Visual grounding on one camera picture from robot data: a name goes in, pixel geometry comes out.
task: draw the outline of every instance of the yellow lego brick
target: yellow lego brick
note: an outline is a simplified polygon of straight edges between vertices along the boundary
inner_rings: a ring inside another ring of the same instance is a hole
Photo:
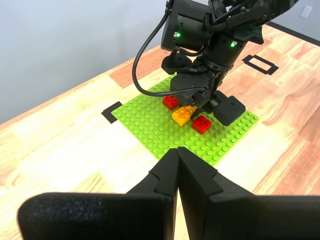
[[[182,127],[190,120],[191,115],[197,109],[196,106],[182,106],[177,111],[172,113],[172,119]]]

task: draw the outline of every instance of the lego brick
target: lego brick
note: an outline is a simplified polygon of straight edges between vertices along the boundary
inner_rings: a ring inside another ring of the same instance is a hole
[[[168,77],[149,91],[169,91],[173,77]],[[246,111],[230,126],[223,126],[212,114],[202,113],[212,122],[212,126],[200,135],[192,128],[192,121],[179,126],[162,101],[161,97],[140,94],[112,112],[158,160],[169,149],[186,147],[214,166],[259,119]]]
[[[199,134],[203,135],[210,129],[212,122],[206,119],[203,115],[199,116],[192,122],[191,127],[196,130]]]
[[[162,103],[171,111],[179,106],[179,100],[175,96],[164,97]]]
[[[182,106],[172,113],[172,119],[179,124],[180,127],[189,122],[191,115],[197,109],[196,106]]]

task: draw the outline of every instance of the wooden table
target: wooden table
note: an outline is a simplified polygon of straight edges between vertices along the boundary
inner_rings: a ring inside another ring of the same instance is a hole
[[[255,194],[320,194],[320,48],[269,26],[263,35],[264,45],[249,43],[220,87],[260,121],[216,168]],[[160,69],[168,54],[160,47],[144,54],[138,78],[145,89],[168,76]],[[242,62],[248,55],[279,70],[265,75]],[[132,62],[0,125],[0,239],[21,239],[17,210],[31,196],[125,193],[156,164],[119,121],[101,115],[139,94]],[[175,239],[188,239],[180,200]]]

